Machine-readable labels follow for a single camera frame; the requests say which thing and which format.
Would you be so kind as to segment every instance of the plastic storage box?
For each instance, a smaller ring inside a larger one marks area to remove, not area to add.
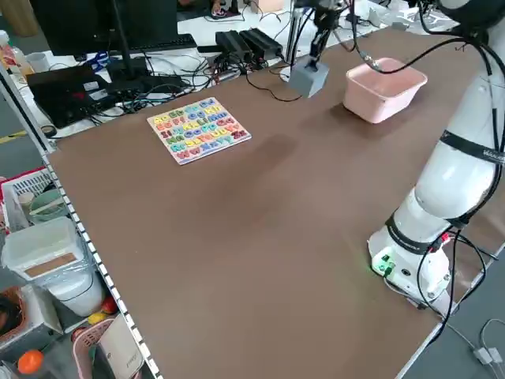
[[[73,343],[73,357],[76,360],[79,379],[92,379],[92,361],[89,358],[89,349],[100,341],[100,337],[114,321],[113,318],[106,318],[86,330],[84,330]],[[139,371],[133,379],[141,379]]]
[[[35,280],[82,317],[99,310],[105,297],[73,222],[66,217],[8,235],[2,266],[28,281]]]
[[[49,276],[84,259],[72,221],[59,217],[6,237],[2,266],[31,281]]]
[[[381,58],[377,62],[386,71],[403,66],[393,58]],[[398,73],[382,74],[365,63],[347,71],[343,104],[364,120],[377,124],[408,107],[427,81],[426,75],[412,67]]]

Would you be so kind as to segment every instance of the bottle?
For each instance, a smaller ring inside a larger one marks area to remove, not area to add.
[[[21,75],[24,78],[24,82],[26,82],[26,76],[34,73],[33,68],[30,66],[26,57],[23,54],[23,51],[18,49],[17,47],[13,48],[14,59],[16,60],[17,67],[19,68]]]
[[[9,71],[9,65],[7,64],[6,60],[4,59],[4,54],[5,50],[9,50],[10,45],[9,45],[9,35],[5,30],[0,30],[0,61],[2,61],[2,65],[4,69]]]

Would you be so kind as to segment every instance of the orange fruit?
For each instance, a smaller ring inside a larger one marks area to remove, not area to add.
[[[17,362],[17,368],[20,373],[32,374],[39,371],[42,367],[42,362],[44,360],[44,354],[38,350],[30,350],[24,353],[19,361]]]

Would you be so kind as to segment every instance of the desk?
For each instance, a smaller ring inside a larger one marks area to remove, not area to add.
[[[374,9],[379,15],[385,15],[387,12],[387,10],[382,6],[378,6],[377,4],[369,2],[368,0],[360,1],[359,4],[361,6],[361,9],[358,9],[357,11],[361,12],[357,12],[357,14],[361,14],[364,17],[368,17],[368,15],[366,14],[366,10],[368,8]],[[280,33],[279,36],[277,37],[277,40],[284,46],[284,48],[286,48],[287,38],[290,30],[289,28],[290,14],[286,13],[286,11],[289,9],[290,9],[290,1],[286,0],[285,10],[282,12],[278,12],[283,13],[279,15],[280,22],[275,16],[265,17],[263,20],[261,20],[260,19],[261,15],[254,13],[250,9],[250,7],[248,7],[243,10],[243,16],[245,19],[244,21],[242,20],[241,17],[234,17],[229,21],[221,20],[219,22],[211,22],[204,19],[203,17],[199,17],[196,19],[179,22],[178,32],[181,34],[190,33],[193,35],[193,38],[195,39],[198,46],[206,46],[206,45],[215,45],[216,32],[227,32],[229,30],[241,31],[249,28],[260,28],[262,31],[264,31],[265,33],[267,33],[272,37]],[[343,20],[345,14],[347,13],[348,12],[346,11],[342,15],[342,20],[340,21],[340,23],[345,27],[349,28],[350,26],[349,25],[346,26],[346,22]],[[374,32],[375,30],[377,30],[377,28],[373,26],[358,27],[358,32],[362,35]],[[298,55],[308,54],[310,49],[310,43],[312,41],[315,32],[316,32],[316,26],[312,22],[308,22],[298,42]],[[352,38],[350,30],[339,29],[338,33],[340,39],[343,41],[347,41]],[[328,46],[333,46],[336,43],[337,39],[332,35],[328,40]],[[75,66],[77,64],[77,62],[74,60],[73,57],[55,57],[52,55],[50,51],[46,51],[45,54],[47,55],[50,67],[53,67],[53,69],[61,69],[65,68],[65,66]],[[148,53],[148,55],[152,57],[151,63],[153,65],[155,72],[179,73],[179,74],[183,73],[181,69],[189,71],[194,70],[196,67],[198,67],[198,64],[205,59],[205,56],[206,55],[208,56],[208,54],[205,55],[199,54],[196,49],[162,51],[162,52]],[[133,54],[132,56],[140,57],[143,55]],[[94,54],[90,54],[88,56],[88,59],[93,57]],[[274,64],[277,61],[278,59],[275,59],[269,61],[269,63]],[[98,74],[102,76],[106,81],[110,82],[110,78],[106,70],[102,70],[98,72]],[[195,84],[200,85],[203,84],[205,81],[206,81],[205,78],[197,78],[195,80]],[[39,123],[39,125],[45,126],[47,124],[50,124],[51,122],[49,121],[47,116],[37,107],[33,99],[33,94],[31,93],[30,89],[26,86],[26,84],[18,84],[17,87],[20,89],[24,101],[27,103],[30,111],[34,114],[36,121]],[[157,95],[153,94],[150,97],[163,98],[166,97],[166,94],[157,94]],[[114,108],[106,111],[106,113],[120,115],[122,111],[119,108]],[[100,116],[97,116],[96,118],[102,122],[110,120],[110,118],[104,118]],[[82,120],[70,126],[67,126],[63,129],[60,129],[56,137],[57,138],[68,137],[75,133],[79,133],[83,130],[91,129],[94,126],[95,124],[92,121]]]
[[[436,41],[389,29],[361,39],[404,61]],[[366,241],[415,183],[478,57],[445,47],[421,60],[428,83],[377,126],[341,105],[359,57],[333,47],[323,61],[329,78],[311,99],[281,103],[239,78],[66,138],[48,157],[167,378],[389,379],[436,325],[372,273]],[[266,70],[250,78],[293,95]],[[252,139],[179,167],[146,118],[209,96]],[[503,202],[468,235],[498,250]],[[479,265],[460,256],[463,289]]]

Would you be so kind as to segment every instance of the pink basket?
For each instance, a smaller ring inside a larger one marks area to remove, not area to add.
[[[381,58],[377,62],[386,71],[403,66],[393,58]],[[364,120],[377,124],[407,108],[417,90],[427,81],[426,75],[412,67],[386,75],[365,63],[347,71],[343,104]]]
[[[98,343],[113,320],[113,318],[106,318],[90,326],[73,341],[73,358],[76,360],[80,379],[92,379],[92,361],[89,358],[89,348]],[[141,379],[142,374],[140,371],[133,378]]]

